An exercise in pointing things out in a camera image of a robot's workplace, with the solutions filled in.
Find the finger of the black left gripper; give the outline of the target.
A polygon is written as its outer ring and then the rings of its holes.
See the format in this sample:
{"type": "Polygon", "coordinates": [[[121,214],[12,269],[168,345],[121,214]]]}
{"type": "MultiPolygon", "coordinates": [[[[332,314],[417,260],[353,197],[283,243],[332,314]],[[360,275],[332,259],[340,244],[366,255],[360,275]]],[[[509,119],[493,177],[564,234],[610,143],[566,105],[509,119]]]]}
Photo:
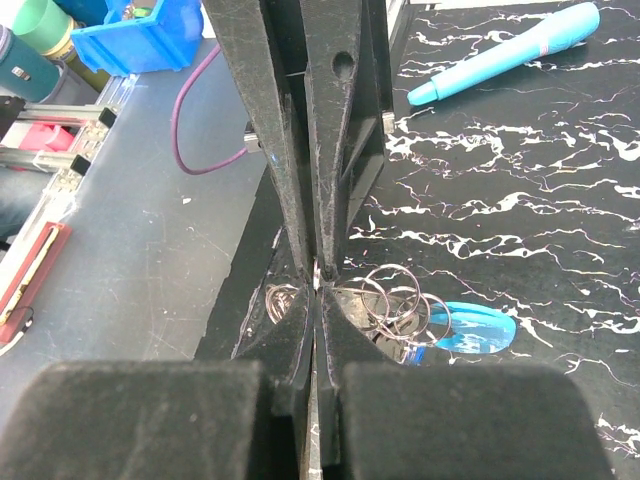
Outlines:
{"type": "Polygon", "coordinates": [[[301,11],[317,261],[322,277],[336,280],[368,188],[345,151],[368,7],[364,1],[303,1],[301,11]]]}
{"type": "Polygon", "coordinates": [[[298,115],[267,1],[206,1],[218,43],[267,158],[297,273],[309,278],[313,259],[300,181],[298,115]]]}

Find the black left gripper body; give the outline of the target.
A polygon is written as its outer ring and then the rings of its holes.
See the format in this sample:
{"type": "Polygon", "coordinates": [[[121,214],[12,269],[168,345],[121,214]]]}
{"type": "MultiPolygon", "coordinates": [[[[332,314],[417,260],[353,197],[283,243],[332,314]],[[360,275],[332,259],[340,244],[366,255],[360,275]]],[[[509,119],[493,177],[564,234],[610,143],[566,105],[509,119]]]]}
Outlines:
{"type": "MultiPolygon", "coordinates": [[[[301,131],[303,157],[300,180],[308,230],[315,234],[311,160],[304,76],[307,50],[302,19],[303,1],[267,1],[281,48],[281,58],[290,92],[294,100],[301,131]]],[[[364,1],[368,14],[361,42],[356,94],[345,151],[351,155],[354,173],[370,190],[378,174],[384,151],[384,120],[393,111],[392,68],[388,40],[387,8],[383,1],[364,1]]]]}

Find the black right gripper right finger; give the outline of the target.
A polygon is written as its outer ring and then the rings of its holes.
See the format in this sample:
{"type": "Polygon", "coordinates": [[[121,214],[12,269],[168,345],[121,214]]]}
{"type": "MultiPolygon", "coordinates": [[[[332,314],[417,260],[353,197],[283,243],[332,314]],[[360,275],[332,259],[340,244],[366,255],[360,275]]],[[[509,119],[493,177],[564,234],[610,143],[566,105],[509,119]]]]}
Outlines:
{"type": "Polygon", "coordinates": [[[526,365],[350,362],[327,479],[611,479],[579,388],[526,365]]]}

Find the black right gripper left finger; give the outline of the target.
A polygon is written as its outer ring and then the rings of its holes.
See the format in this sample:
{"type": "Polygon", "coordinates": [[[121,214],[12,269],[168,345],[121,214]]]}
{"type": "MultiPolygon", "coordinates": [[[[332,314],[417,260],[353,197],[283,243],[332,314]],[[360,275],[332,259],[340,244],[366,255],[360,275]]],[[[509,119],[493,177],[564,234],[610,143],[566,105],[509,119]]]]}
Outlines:
{"type": "Polygon", "coordinates": [[[296,479],[313,328],[298,294],[231,360],[54,365],[1,437],[5,479],[296,479]]]}

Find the blue key tag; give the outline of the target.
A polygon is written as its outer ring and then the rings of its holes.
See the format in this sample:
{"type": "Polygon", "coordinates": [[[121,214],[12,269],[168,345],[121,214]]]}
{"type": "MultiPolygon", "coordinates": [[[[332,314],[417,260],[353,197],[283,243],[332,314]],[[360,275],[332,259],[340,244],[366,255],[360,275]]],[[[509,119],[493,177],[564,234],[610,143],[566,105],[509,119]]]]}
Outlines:
{"type": "Polygon", "coordinates": [[[447,302],[451,316],[440,304],[431,306],[430,323],[451,327],[451,336],[435,346],[453,353],[493,354],[511,345],[516,335],[516,322],[507,314],[482,305],[447,302]]]}

